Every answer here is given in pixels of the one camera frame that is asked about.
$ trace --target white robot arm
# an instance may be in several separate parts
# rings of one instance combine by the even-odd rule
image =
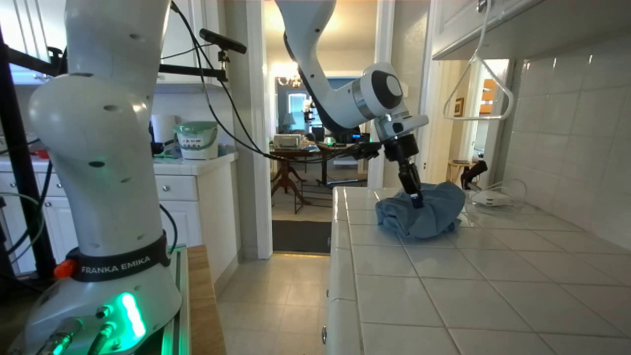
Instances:
[[[313,97],[321,123],[331,133],[357,129],[374,119],[378,140],[390,162],[398,162],[398,178],[416,207],[422,207],[418,170],[410,156],[418,154],[412,131],[428,125],[428,117],[412,117],[402,103],[402,87],[394,69],[374,63],[363,77],[331,89],[317,62],[315,46],[327,26],[335,0],[276,0],[284,18],[284,42],[298,63],[300,77]]]

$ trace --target blue cloth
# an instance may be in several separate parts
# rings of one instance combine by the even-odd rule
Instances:
[[[414,209],[406,194],[380,200],[376,204],[378,225],[406,241],[434,239],[457,227],[457,215],[465,205],[465,194],[457,186],[426,184],[422,198],[422,209]]]

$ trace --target metal pole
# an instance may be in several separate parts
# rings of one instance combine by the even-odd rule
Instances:
[[[18,95],[16,95],[16,87],[10,71],[8,46],[4,44],[2,32],[0,32],[0,99],[2,99],[0,123],[6,136],[6,146],[12,160],[18,192],[39,202],[35,174],[33,174],[33,166],[31,166],[31,158],[29,158],[27,142],[24,134],[24,125],[20,117]],[[31,239],[31,249],[35,255],[37,276],[39,280],[49,280],[53,276],[55,259],[53,259],[45,225],[39,233],[39,239],[33,241],[33,237],[39,231],[39,223],[43,223],[43,217],[37,211],[37,205],[33,204],[22,204],[22,211],[24,211],[27,235]]]

